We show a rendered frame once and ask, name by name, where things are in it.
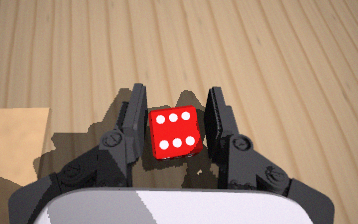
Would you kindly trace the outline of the red die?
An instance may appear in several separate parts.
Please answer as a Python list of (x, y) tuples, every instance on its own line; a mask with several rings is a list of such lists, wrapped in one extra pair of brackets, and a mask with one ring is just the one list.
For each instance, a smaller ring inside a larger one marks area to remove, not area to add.
[(203, 149), (194, 106), (152, 110), (148, 117), (153, 156), (159, 162), (195, 156)]

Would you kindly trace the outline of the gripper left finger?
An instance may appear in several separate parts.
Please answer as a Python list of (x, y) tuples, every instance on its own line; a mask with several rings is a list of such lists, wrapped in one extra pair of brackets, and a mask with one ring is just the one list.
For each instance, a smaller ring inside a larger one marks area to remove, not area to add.
[(114, 129), (101, 136), (99, 145), (66, 164), (61, 172), (21, 187), (10, 196), (10, 224), (33, 224), (50, 200), (75, 189), (133, 187), (131, 165), (142, 157), (147, 121), (146, 86), (134, 83), (130, 101), (122, 102)]

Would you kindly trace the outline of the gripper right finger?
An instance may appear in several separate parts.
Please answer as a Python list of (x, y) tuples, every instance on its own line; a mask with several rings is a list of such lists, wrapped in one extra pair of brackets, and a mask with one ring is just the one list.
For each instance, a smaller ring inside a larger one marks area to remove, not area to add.
[(282, 168), (254, 150), (249, 137), (239, 134), (232, 107), (225, 104), (221, 87), (209, 89), (204, 127), (208, 157), (219, 167), (217, 189), (280, 194), (296, 201), (312, 223), (334, 224), (335, 207), (329, 197), (289, 178)]

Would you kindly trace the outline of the peach flat mat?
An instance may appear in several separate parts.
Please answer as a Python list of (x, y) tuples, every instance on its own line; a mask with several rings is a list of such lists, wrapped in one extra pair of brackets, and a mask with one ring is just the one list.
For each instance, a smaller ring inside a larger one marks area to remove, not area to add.
[(0, 224), (14, 191), (41, 179), (51, 108), (0, 108)]

